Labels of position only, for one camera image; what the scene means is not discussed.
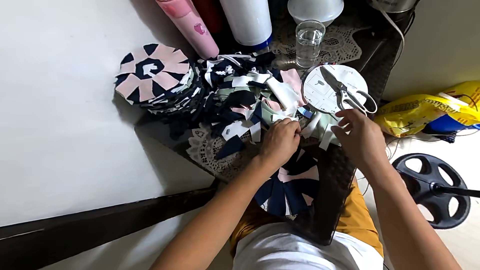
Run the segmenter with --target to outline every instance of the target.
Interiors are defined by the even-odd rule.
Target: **circular paper template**
[[[357,94],[357,90],[362,90],[368,93],[367,83],[363,77],[351,67],[344,65],[323,65],[337,81],[342,82],[356,98],[364,104],[367,100],[361,94]],[[320,66],[312,70],[303,84],[303,95],[307,102],[318,110],[336,113],[340,111],[337,104],[336,92],[325,81],[322,73],[320,72]],[[352,107],[346,103],[343,104],[345,109],[351,109]]]

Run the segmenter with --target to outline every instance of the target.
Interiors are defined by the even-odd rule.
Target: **white water bottle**
[[[268,0],[220,0],[235,40],[256,51],[272,41]]]

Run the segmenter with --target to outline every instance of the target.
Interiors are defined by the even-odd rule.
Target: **hand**
[[[297,151],[300,142],[300,124],[290,118],[276,121],[265,135],[260,157],[275,169],[285,164]]]
[[[332,131],[340,140],[343,150],[362,171],[374,170],[376,166],[390,162],[385,152],[385,138],[379,125],[357,109],[341,110],[335,114],[344,117]]]

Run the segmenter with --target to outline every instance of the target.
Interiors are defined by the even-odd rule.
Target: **drinking glass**
[[[315,64],[320,53],[320,43],[325,35],[325,26],[316,20],[301,22],[296,31],[297,58],[295,63],[303,68],[309,68]]]

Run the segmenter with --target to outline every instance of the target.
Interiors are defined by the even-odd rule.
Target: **lace doily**
[[[274,21],[273,41],[269,49],[276,54],[272,66],[281,70],[299,68],[295,65],[295,28],[297,24],[293,20]],[[336,62],[342,64],[359,59],[361,49],[354,41],[352,35],[362,29],[349,25],[329,25],[325,36],[320,44],[320,54],[317,63]]]
[[[252,136],[248,131],[240,137],[246,145],[243,151],[216,160],[215,155],[223,147],[225,140],[221,136],[213,139],[210,136],[210,128],[203,124],[200,124],[200,128],[192,129],[192,133],[193,136],[188,139],[191,147],[187,149],[190,158],[215,177],[226,182],[241,172],[260,150],[259,143],[257,145],[250,143]]]

